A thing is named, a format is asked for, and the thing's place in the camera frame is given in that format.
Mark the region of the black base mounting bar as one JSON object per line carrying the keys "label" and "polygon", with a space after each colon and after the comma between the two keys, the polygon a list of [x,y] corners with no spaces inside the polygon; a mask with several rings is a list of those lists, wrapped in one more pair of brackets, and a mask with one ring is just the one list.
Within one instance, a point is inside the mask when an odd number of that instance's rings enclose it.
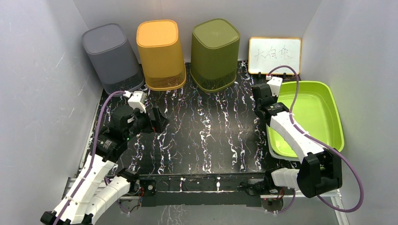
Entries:
{"label": "black base mounting bar", "polygon": [[286,187],[272,187],[266,173],[140,175],[143,206],[246,205],[260,207],[266,198],[292,196]]}

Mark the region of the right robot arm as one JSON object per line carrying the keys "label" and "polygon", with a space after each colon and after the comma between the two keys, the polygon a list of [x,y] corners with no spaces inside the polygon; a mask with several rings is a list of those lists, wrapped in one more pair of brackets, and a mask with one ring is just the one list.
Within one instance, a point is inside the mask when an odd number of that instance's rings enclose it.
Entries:
{"label": "right robot arm", "polygon": [[257,117],[275,130],[298,156],[299,169],[281,168],[271,172],[264,181],[265,190],[277,194],[283,187],[300,190],[308,198],[342,187],[342,160],[334,153],[307,137],[293,119],[290,110],[277,101],[274,85],[252,86]]}

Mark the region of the small whiteboard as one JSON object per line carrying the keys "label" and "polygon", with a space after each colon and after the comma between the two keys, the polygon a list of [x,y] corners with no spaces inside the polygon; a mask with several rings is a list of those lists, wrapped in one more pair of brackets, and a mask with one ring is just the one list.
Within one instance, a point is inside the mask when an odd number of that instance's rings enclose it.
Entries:
{"label": "small whiteboard", "polygon": [[286,65],[299,74],[301,48],[300,38],[252,37],[249,39],[247,71],[253,75],[267,75],[272,69]]}

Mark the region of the lime green plastic tub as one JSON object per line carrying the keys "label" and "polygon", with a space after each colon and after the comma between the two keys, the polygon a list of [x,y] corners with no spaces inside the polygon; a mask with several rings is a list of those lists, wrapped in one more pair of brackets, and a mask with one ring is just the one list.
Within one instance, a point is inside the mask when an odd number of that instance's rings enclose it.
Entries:
{"label": "lime green plastic tub", "polygon": [[[278,102],[290,108],[296,92],[296,82],[285,82],[279,92]],[[344,134],[333,94],[326,84],[318,81],[300,81],[299,92],[293,107],[294,119],[316,139],[341,152]],[[287,142],[272,128],[270,141],[276,154],[297,157]]]}

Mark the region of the grey mesh bin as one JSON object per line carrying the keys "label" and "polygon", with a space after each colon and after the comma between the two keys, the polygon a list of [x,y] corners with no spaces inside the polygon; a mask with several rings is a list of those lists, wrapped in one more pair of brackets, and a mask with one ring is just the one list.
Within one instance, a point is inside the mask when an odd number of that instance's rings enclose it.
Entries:
{"label": "grey mesh bin", "polygon": [[107,94],[133,92],[145,83],[145,76],[122,27],[109,23],[82,35],[86,51]]}

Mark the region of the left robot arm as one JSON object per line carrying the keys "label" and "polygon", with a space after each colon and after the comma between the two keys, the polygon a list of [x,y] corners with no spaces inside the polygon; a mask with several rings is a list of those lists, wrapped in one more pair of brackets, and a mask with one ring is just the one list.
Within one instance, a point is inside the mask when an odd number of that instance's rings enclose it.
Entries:
{"label": "left robot arm", "polygon": [[111,115],[94,139],[93,150],[71,189],[52,210],[40,218],[44,225],[93,225],[120,197],[135,195],[144,187],[139,174],[123,168],[100,192],[98,187],[127,150],[128,142],[141,133],[162,133],[168,119],[157,106],[150,113],[124,105]]}

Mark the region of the olive green mesh bin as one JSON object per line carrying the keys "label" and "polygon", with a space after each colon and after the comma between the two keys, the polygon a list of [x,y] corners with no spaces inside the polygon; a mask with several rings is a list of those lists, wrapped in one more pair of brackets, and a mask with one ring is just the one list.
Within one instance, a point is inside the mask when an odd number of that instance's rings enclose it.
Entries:
{"label": "olive green mesh bin", "polygon": [[192,29],[190,73],[198,88],[214,93],[235,82],[239,45],[239,31],[225,19],[215,18]]}

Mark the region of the orange mesh bin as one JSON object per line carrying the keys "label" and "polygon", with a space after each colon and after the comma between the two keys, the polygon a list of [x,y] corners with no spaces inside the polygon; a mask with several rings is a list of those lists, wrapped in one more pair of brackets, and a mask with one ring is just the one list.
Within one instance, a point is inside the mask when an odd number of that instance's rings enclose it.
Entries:
{"label": "orange mesh bin", "polygon": [[154,91],[181,88],[186,69],[178,25],[173,20],[153,20],[137,28],[136,43],[145,82]]}

